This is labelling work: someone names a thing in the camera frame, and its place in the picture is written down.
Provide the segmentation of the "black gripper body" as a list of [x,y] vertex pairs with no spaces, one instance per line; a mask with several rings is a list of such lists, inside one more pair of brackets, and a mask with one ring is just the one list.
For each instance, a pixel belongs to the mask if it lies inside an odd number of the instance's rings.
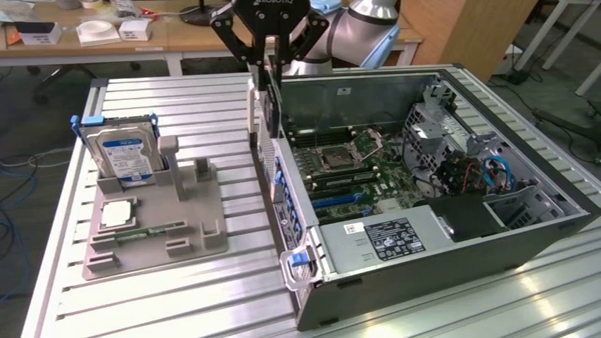
[[232,1],[233,12],[252,36],[288,35],[310,9],[307,0],[240,0]]

